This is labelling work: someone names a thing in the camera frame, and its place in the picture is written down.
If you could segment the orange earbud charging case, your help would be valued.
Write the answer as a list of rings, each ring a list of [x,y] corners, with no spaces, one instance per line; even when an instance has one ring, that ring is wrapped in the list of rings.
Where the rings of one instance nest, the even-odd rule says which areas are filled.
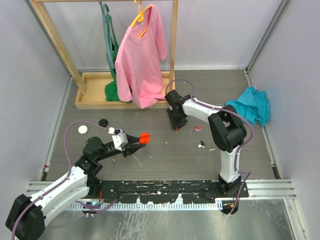
[[[150,134],[147,132],[143,132],[139,137],[139,144],[148,144],[151,141]]]

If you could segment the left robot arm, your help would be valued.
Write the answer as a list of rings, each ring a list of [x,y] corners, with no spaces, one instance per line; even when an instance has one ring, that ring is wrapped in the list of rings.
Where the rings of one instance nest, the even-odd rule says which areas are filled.
[[[49,223],[70,204],[100,193],[101,160],[123,155],[128,157],[149,143],[148,135],[134,137],[117,131],[112,140],[103,143],[97,137],[86,141],[82,156],[58,180],[31,196],[20,194],[12,204],[5,222],[13,240],[37,240]]]

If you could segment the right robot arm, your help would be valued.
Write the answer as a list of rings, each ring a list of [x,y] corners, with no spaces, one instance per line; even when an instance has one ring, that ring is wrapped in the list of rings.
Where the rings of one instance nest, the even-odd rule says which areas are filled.
[[[239,194],[244,184],[239,173],[238,160],[247,130],[235,108],[231,105],[225,107],[211,105],[191,95],[181,96],[176,90],[166,93],[165,99],[169,104],[167,113],[173,130],[177,131],[184,127],[189,116],[209,125],[213,142],[221,155],[219,191],[225,197],[231,197],[234,193]]]

